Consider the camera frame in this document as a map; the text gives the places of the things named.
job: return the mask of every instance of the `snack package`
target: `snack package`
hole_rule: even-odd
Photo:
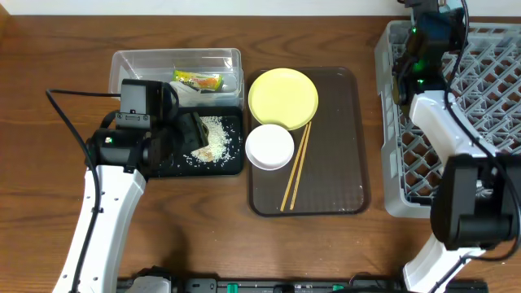
[[[180,81],[185,85],[200,90],[220,90],[222,87],[221,74],[193,73],[176,70],[173,72],[172,81]]]

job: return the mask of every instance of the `white bowl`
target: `white bowl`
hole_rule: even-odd
[[[291,134],[278,125],[261,125],[246,139],[246,156],[256,167],[273,171],[284,167],[293,156]]]

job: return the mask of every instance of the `wooden chopsticks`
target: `wooden chopsticks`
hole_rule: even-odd
[[[302,139],[300,139],[299,150],[296,152],[295,162],[293,163],[293,168],[291,169],[290,180],[287,183],[286,192],[284,192],[284,199],[282,200],[282,205],[280,206],[281,212],[284,212],[287,196],[290,193],[291,184],[293,183],[293,176],[295,175],[296,166],[299,164],[300,161],[299,172],[296,175],[295,189],[293,190],[293,197],[291,198],[290,210],[293,210],[293,208],[295,207],[296,195],[300,183],[300,174],[302,173],[302,167],[304,166],[304,158],[306,156],[306,150],[308,148],[309,133],[311,133],[311,121],[306,125],[304,133],[302,134]]]

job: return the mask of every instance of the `rice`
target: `rice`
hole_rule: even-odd
[[[208,128],[208,145],[196,151],[192,151],[191,155],[198,163],[216,163],[220,160],[226,162],[231,159],[230,150],[228,149],[231,138],[229,138],[228,133],[222,126],[222,118],[208,116],[201,117],[201,120]]]

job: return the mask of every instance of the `gray dish rack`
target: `gray dish rack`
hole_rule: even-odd
[[[392,101],[392,65],[410,29],[410,21],[392,21],[374,50],[383,111],[385,208],[393,216],[428,218],[441,162],[422,130]],[[456,101],[487,141],[521,153],[521,25],[471,23],[468,41],[452,86]],[[444,76],[456,57],[444,55]]]

